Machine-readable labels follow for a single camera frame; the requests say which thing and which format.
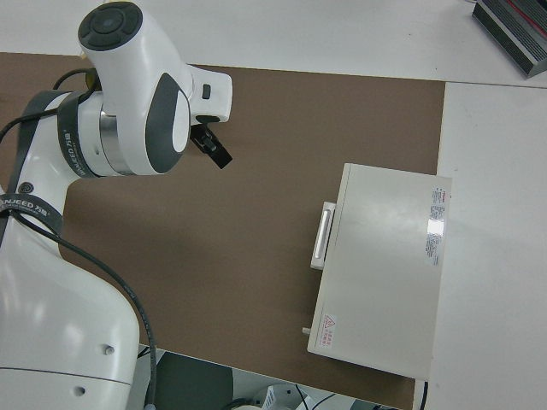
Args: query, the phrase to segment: black cable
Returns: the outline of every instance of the black cable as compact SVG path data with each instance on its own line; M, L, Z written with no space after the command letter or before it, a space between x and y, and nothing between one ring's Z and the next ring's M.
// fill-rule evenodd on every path
M89 97L91 97L91 94L93 94L93 92L95 92L95 89L97 88L98 84L99 84L99 78L97 76L97 70L95 68L81 68L80 70L73 70L72 72L76 72L78 71L78 73L82 72L82 73L88 73L90 75L93 76L93 82L91 84L91 87L89 87L89 89L84 93L82 94L79 99L78 99L78 104L81 104L83 103L85 100L87 100ZM61 81L63 79L63 77L67 76L68 74L72 73L72 72L68 72L66 74L64 74L60 79L57 80L57 82ZM33 121L33 120L40 120L44 117L50 117L52 115L56 115L57 114L57 108L52 108L52 109L48 109L48 110L45 110L45 111L42 111L40 113L35 113L35 114L27 114L27 115L22 115L21 117L17 117L15 118L14 120L11 120L8 124L6 124L6 126L0 131L0 143L2 142L4 136L8 133L9 130L11 130L14 126L16 126L17 124L20 124L21 122L27 122L27 121Z
M89 68L76 68L75 70L71 70L68 73L63 74L53 85L53 90L59 90L61 84L69 77L72 77L76 74L89 73L89 70Z
M331 397L334 397L334 396L335 396L335 394L332 393L331 395L328 395L327 397L325 397L323 400L319 400L319 402L315 406L311 407L311 410L315 410L317 407L319 407L319 405L322 402L327 401L328 399L330 399Z
M44 117L50 117L52 115L57 114L57 108L48 109L46 111L42 111L40 113L36 114L28 114L28 115L22 115L21 117L17 117L14 120L11 120L6 126L0 131L0 143L2 142L4 136L8 133L9 130L11 130L14 126L21 122L26 121L32 121L32 120L39 120Z
M302 391L298 387L298 384L295 384L295 386L297 387L298 394L300 394L300 397L302 398L302 403L304 403L304 407L306 407L306 410L309 410L308 404L306 403L306 399L304 399L304 395L302 394Z
M137 359L140 359L141 357L146 356L148 353L150 353L150 348L146 346L140 352L138 352Z
M427 389L429 388L429 383L424 383L424 394L421 397L421 404L420 404L420 410L424 410L426 408L426 401L427 401Z
M19 212L14 211L13 209L9 210L9 215L12 216L18 222L20 222L22 225L26 226L27 228L30 228L33 231L39 233L40 235L47 237L48 239L60 244L61 246L69 250L72 250L75 254L80 255L81 257L87 259L89 262L93 263L97 267L100 267L127 293L129 298L132 300L133 304L137 308L138 314L140 315L140 318L143 321L144 329L146 330L146 336L148 337L148 343L150 345L150 383L148 385L148 390L146 392L145 404L153 405L156 399L156 379L157 379L156 340L154 338L154 334L152 332L152 328L148 320L148 315L144 311L144 307L141 304L140 300L137 298L137 295L135 294L133 289L131 289L131 287L120 275L118 275L108 265L106 265L104 262L97 259L95 256L88 254L83 249L78 248L76 245L73 245L72 243L64 240L63 238L49 231L46 231L45 229L42 229L37 225L34 225L30 220L27 220L26 218L21 216Z

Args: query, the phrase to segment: white desk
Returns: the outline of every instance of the white desk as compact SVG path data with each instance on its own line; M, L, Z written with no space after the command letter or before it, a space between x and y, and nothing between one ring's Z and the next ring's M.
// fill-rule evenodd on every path
M99 2L3 0L0 51L78 55ZM464 0L135 0L190 63L547 87L524 80Z
M438 174L452 198L427 408L545 406L546 109L546 90L447 84Z

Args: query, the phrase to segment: robot control button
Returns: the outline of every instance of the robot control button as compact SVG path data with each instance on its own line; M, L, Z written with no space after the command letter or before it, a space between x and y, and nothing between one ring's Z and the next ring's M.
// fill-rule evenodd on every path
M211 98L211 86L209 84L204 84L202 99L209 100L210 98Z
M121 36L117 32L110 34L92 33L88 40L89 44L94 47L113 47L121 42Z
M88 15L82 21L82 24L79 26L78 34L80 37L87 37L91 32L91 17Z
M119 10L105 9L95 14L91 27L95 32L110 34L118 30L122 24L123 14Z
M121 28L125 34L131 34L138 26L138 11L136 9L129 9L125 13L126 21Z

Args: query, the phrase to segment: warning label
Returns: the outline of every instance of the warning label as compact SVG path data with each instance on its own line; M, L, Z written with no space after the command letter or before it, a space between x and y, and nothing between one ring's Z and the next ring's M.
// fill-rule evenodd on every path
M427 222L426 261L433 266L438 265L442 254L447 195L446 190L438 186L432 190L432 203Z
M323 322L320 331L319 347L330 349L334 340L337 317L333 314L323 314Z

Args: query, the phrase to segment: red warning triangle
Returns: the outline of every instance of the red warning triangle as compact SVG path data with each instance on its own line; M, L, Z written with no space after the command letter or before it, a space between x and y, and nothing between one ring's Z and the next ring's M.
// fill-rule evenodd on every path
M332 320L330 318L330 316L328 314L325 315L325 328L327 327L331 327L331 326L334 326L336 325L336 323L334 322L334 320Z

